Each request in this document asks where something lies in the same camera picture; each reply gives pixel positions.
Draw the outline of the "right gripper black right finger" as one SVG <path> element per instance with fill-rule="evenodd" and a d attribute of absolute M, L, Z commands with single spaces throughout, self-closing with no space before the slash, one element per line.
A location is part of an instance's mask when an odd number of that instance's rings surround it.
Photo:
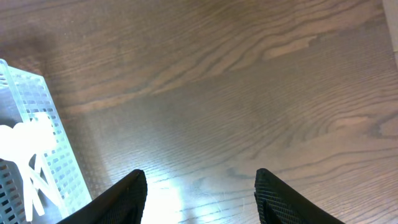
<path fill-rule="evenodd" d="M 254 187 L 261 224 L 343 224 L 267 169 L 256 171 Z"/>

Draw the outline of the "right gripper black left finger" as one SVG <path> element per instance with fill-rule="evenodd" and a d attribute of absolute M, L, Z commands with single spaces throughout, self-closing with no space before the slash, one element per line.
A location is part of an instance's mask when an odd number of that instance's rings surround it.
<path fill-rule="evenodd" d="M 92 202 L 60 221 L 63 224 L 140 224 L 147 197 L 143 170 L 133 170 Z"/>

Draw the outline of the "clear white plastic basket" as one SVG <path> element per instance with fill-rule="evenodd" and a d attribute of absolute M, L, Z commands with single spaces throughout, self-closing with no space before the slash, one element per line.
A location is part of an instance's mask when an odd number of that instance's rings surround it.
<path fill-rule="evenodd" d="M 57 223 L 91 202 L 44 77 L 1 61 L 1 223 Z"/>

